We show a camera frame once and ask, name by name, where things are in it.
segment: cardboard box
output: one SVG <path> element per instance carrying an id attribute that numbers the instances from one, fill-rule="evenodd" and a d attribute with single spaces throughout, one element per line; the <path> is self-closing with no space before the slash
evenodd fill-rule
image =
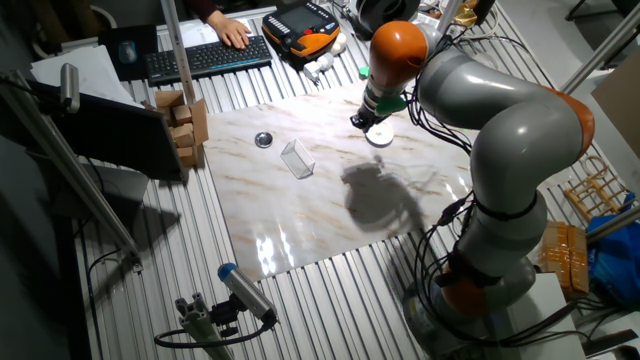
<path id="1" fill-rule="evenodd" d="M 193 123 L 193 136 L 196 145 L 209 140 L 209 128 L 207 127 L 207 104 L 200 99 L 191 105 L 191 121 Z"/>
<path id="2" fill-rule="evenodd" d="M 195 141 L 193 139 L 193 124 L 184 124 L 179 126 L 173 130 L 171 135 L 173 136 L 173 141 L 175 141 L 180 148 L 187 148 L 195 145 Z"/>
<path id="3" fill-rule="evenodd" d="M 156 107 L 172 108 L 184 105 L 184 97 L 182 94 L 182 90 L 156 91 Z"/>
<path id="4" fill-rule="evenodd" d="M 542 235 L 538 266 L 554 272 L 567 300 L 589 294 L 585 231 L 562 222 L 549 222 Z"/>
<path id="5" fill-rule="evenodd" d="M 167 123 L 167 126 L 173 126 L 174 121 L 173 121 L 173 117 L 171 115 L 171 109 L 170 108 L 155 108 L 155 109 L 153 109 L 153 111 L 162 114 L 162 118 Z"/>
<path id="6" fill-rule="evenodd" d="M 182 126 L 191 122 L 191 109 L 187 105 L 176 106 L 171 109 L 177 126 Z"/>
<path id="7" fill-rule="evenodd" d="M 198 165 L 198 149 L 195 145 L 190 148 L 178 148 L 178 156 L 185 167 Z"/>
<path id="8" fill-rule="evenodd" d="M 180 105 L 185 105 L 182 90 L 177 91 L 156 91 L 156 105 L 158 108 L 169 110 Z M 193 138 L 195 146 L 202 145 L 209 140 L 209 129 L 207 127 L 207 104 L 204 99 L 200 99 L 195 104 L 189 106 L 191 110 L 191 123 L 193 124 Z"/>

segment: clear plastic container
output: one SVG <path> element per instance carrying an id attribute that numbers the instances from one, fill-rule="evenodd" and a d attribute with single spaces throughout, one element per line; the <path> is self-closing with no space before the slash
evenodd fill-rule
<path id="1" fill-rule="evenodd" d="M 291 140 L 280 153 L 280 157 L 297 179 L 304 179 L 313 175 L 313 168 L 316 163 L 300 140 Z"/>

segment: metal pole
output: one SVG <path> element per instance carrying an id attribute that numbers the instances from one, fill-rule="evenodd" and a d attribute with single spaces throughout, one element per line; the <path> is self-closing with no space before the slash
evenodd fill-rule
<path id="1" fill-rule="evenodd" d="M 567 80 L 562 86 L 560 91 L 565 94 L 571 94 L 574 92 L 580 84 L 595 70 L 609 55 L 616 46 L 624 41 L 625 36 L 629 36 L 629 33 L 640 24 L 640 4 L 631 11 L 631 13 L 622 20 L 622 23 L 613 30 L 611 35 L 596 49 L 595 53 Z"/>
<path id="2" fill-rule="evenodd" d="M 173 0 L 160 0 L 164 19 L 167 21 L 167 29 L 169 29 L 169 37 L 173 45 L 173 54 L 178 65 L 184 96 L 188 105 L 196 102 L 196 95 L 193 91 L 193 79 L 191 79 L 191 70 L 189 70 L 189 62 L 187 61 L 187 53 L 182 43 L 182 34 L 180 33 L 180 22 L 178 22 L 178 14 L 176 13 L 176 5 Z"/>
<path id="3" fill-rule="evenodd" d="M 19 72 L 11 73 L 9 79 L 18 85 L 29 88 Z M 0 96 L 5 98 L 20 121 L 89 207 L 93 216 L 113 235 L 116 243 L 125 254 L 138 257 L 140 252 L 135 241 L 104 199 L 89 174 L 80 166 L 71 147 L 51 118 L 40 113 L 33 96 L 9 85 L 0 86 Z"/>
<path id="4" fill-rule="evenodd" d="M 640 219 L 640 205 L 637 205 L 628 211 L 614 217 L 609 222 L 604 223 L 587 233 L 587 244 L 593 244 L 596 241 L 612 234 L 632 222 Z"/>
<path id="5" fill-rule="evenodd" d="M 444 13 L 440 16 L 440 22 L 438 23 L 438 31 L 440 34 L 444 35 L 444 31 L 447 29 L 447 26 L 451 24 L 453 18 L 456 17 L 456 13 L 460 8 L 463 0 L 450 0 L 447 4 L 447 7 L 444 9 Z"/>

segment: small round metal cap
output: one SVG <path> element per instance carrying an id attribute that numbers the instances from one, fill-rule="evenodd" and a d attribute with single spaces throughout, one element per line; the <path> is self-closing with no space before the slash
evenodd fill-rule
<path id="1" fill-rule="evenodd" d="M 269 134 L 268 132 L 261 132 L 256 135 L 255 141 L 257 147 L 266 149 L 271 146 L 271 143 L 273 142 L 273 136 L 271 136 L 271 134 Z"/>

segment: orange handheld device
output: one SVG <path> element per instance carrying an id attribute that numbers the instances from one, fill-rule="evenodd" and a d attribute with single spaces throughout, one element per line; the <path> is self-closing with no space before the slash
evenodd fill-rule
<path id="1" fill-rule="evenodd" d="M 312 3 L 286 5 L 262 19 L 262 30 L 286 52 L 312 59 L 322 55 L 340 33 L 330 12 Z"/>

